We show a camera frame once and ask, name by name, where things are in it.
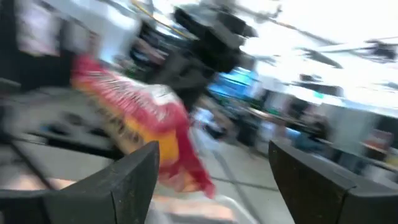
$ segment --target floor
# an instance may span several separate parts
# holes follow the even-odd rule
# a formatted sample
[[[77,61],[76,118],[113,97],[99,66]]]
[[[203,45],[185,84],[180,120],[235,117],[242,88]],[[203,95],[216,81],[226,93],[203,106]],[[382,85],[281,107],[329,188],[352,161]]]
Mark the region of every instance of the floor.
[[[44,95],[35,97],[42,101],[47,98]],[[22,101],[22,104],[25,104],[24,100],[26,99],[17,99],[16,101]],[[79,104],[78,99],[66,97],[62,103],[55,105],[64,108],[75,107],[77,104]],[[42,118],[51,116],[51,113],[48,112],[51,111],[48,103],[43,103],[37,108],[30,111],[29,116],[17,121],[20,128],[26,128]],[[278,191],[267,159],[249,153],[245,147],[215,141],[200,129],[191,130],[191,139],[216,185],[217,200],[231,207],[236,212],[240,223],[256,223],[256,220],[259,224],[294,223]],[[60,179],[80,180],[99,171],[111,162],[102,157],[39,144],[22,142],[19,144],[43,170],[47,171],[48,176]],[[0,149],[1,158],[10,156],[6,148]],[[0,183],[6,181],[4,180],[6,178],[12,178],[12,175],[17,172],[21,172],[21,168],[18,170],[0,169]],[[188,199],[204,197],[199,192],[176,194],[161,185],[156,187],[155,194]]]

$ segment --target chip bag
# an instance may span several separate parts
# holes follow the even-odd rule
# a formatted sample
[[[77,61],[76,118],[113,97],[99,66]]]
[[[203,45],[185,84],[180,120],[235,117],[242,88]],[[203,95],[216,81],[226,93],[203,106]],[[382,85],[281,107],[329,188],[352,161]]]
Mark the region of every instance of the chip bag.
[[[215,187],[188,138],[188,114],[169,87],[111,73],[87,55],[77,58],[72,84],[95,102],[105,131],[123,153],[159,142],[162,184],[178,192],[202,190],[214,196]]]

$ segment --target red and yellow snack bag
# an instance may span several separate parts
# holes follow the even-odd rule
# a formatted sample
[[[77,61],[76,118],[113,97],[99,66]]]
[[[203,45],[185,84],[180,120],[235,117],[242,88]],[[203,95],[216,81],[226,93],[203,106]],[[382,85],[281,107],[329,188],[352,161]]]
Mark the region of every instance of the red and yellow snack bag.
[[[202,190],[208,197],[214,195],[214,185],[188,138],[188,114],[169,87],[110,73],[86,55],[76,61],[72,84],[98,106],[105,130],[123,153],[159,142],[161,183],[178,192]]]

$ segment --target cable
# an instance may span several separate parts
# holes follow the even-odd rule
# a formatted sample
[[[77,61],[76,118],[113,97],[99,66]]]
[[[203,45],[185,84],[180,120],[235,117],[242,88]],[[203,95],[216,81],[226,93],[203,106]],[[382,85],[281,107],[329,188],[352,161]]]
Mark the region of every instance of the cable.
[[[155,20],[156,22],[162,24],[163,26],[166,26],[167,28],[171,29],[172,31],[178,33],[179,35],[191,39],[189,36],[187,36],[186,34],[184,34],[183,32],[177,30],[176,28],[173,28],[167,24],[165,24],[164,22],[159,21],[158,19],[156,19],[152,14],[150,14],[146,9],[144,9],[142,6],[139,5],[139,3],[136,0],[131,0],[131,4],[133,4],[134,6],[136,6],[140,11],[142,11],[143,13],[145,13],[146,15],[148,15],[149,17],[151,17],[153,20]]]

